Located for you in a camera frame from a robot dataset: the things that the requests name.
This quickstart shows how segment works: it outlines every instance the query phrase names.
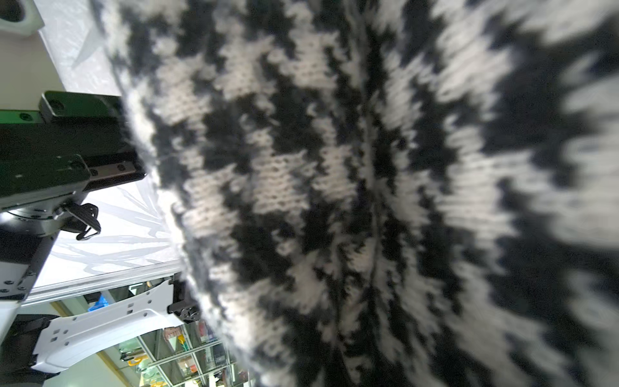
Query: robotic arm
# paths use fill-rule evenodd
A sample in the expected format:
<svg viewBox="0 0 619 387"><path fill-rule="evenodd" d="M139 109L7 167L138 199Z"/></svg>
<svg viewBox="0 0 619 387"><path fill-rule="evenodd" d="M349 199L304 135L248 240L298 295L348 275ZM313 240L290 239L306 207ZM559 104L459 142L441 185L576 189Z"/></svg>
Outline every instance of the robotic arm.
<svg viewBox="0 0 619 387"><path fill-rule="evenodd" d="M87 356L199 319L184 283L79 316L18 315L61 230L101 232L96 189L140 180L118 97L45 92L39 111L0 110L0 386L37 386Z"/></svg>

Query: fair isle pattern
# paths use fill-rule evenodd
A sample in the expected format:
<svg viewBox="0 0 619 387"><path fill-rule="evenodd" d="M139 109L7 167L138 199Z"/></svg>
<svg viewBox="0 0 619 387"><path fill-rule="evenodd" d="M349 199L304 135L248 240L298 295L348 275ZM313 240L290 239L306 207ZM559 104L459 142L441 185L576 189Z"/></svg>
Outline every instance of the fair isle pattern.
<svg viewBox="0 0 619 387"><path fill-rule="evenodd" d="M95 0L264 386L619 383L619 2Z"/></svg>

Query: mounting hole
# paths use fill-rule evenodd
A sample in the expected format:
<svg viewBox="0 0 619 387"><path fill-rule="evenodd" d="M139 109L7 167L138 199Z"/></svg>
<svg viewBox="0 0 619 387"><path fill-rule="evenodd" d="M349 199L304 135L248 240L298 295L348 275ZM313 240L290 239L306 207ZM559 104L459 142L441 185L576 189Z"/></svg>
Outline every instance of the mounting hole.
<svg viewBox="0 0 619 387"><path fill-rule="evenodd" d="M32 120L33 120L32 116L31 116L31 115L29 115L28 113L20 113L20 114L19 114L19 118L20 118L22 121L32 121Z"/></svg>
<svg viewBox="0 0 619 387"><path fill-rule="evenodd" d="M21 22L25 17L24 10L17 0L0 2L0 19L11 23Z"/></svg>
<svg viewBox="0 0 619 387"><path fill-rule="evenodd" d="M47 102L50 104L50 108L54 113L60 113L64 110L64 105L59 100L49 100Z"/></svg>

